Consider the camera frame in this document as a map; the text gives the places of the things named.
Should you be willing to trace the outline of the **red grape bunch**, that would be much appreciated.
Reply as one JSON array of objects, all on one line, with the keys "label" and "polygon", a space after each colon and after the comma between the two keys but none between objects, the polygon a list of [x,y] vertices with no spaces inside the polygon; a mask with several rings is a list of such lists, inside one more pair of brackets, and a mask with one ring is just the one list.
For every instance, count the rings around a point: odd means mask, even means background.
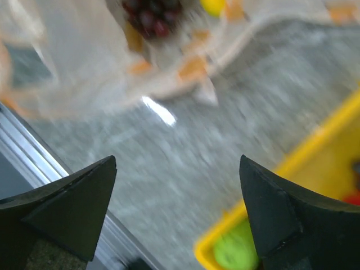
[{"label": "red grape bunch", "polygon": [[131,26],[145,39],[167,37],[183,11],[178,0],[126,0],[121,5]]}]

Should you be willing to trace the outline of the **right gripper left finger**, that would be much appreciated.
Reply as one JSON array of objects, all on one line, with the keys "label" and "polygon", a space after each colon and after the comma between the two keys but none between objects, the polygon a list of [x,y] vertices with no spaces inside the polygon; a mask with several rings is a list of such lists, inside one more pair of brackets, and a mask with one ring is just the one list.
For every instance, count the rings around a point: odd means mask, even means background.
[{"label": "right gripper left finger", "polygon": [[86,269],[95,256],[116,177],[108,156],[1,200],[1,269]]}]

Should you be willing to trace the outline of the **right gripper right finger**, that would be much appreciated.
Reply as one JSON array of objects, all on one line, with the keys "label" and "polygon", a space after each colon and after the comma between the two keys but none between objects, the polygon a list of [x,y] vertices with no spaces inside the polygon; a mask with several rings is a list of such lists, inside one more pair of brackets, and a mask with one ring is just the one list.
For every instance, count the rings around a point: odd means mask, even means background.
[{"label": "right gripper right finger", "polygon": [[240,182],[264,269],[359,269],[359,207],[292,183],[245,155]]}]

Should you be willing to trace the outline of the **red fake pepper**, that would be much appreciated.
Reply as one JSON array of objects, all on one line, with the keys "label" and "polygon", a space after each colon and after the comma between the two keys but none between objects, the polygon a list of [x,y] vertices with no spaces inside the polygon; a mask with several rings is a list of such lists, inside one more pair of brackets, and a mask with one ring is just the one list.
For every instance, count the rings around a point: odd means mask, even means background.
[{"label": "red fake pepper", "polygon": [[343,198],[343,202],[360,206],[360,194],[353,193]]}]

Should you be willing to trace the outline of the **green fake apple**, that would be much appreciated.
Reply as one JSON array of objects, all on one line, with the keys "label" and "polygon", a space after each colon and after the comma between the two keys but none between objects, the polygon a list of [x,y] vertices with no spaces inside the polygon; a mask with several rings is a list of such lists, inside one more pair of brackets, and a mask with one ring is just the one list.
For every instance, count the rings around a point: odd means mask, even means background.
[{"label": "green fake apple", "polygon": [[248,219],[221,235],[213,246],[215,261],[224,269],[256,269],[259,257]]}]

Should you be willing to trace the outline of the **orange translucent plastic bag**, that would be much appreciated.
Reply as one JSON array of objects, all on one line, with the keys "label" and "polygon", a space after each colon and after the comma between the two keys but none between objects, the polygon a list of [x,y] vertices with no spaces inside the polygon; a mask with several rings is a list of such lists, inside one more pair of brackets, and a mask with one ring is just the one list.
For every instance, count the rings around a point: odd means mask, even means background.
[{"label": "orange translucent plastic bag", "polygon": [[175,30],[145,39],[122,1],[2,1],[1,102],[26,118],[113,113],[206,85],[266,25],[359,23],[358,1],[182,1]]}]

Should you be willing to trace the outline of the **yellow fake mango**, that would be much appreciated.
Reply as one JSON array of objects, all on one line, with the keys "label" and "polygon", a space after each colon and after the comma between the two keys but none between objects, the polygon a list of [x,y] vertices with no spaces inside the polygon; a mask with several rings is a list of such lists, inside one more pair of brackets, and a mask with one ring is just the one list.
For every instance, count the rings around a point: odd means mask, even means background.
[{"label": "yellow fake mango", "polygon": [[206,13],[219,17],[226,4],[226,0],[200,0],[200,3]]}]

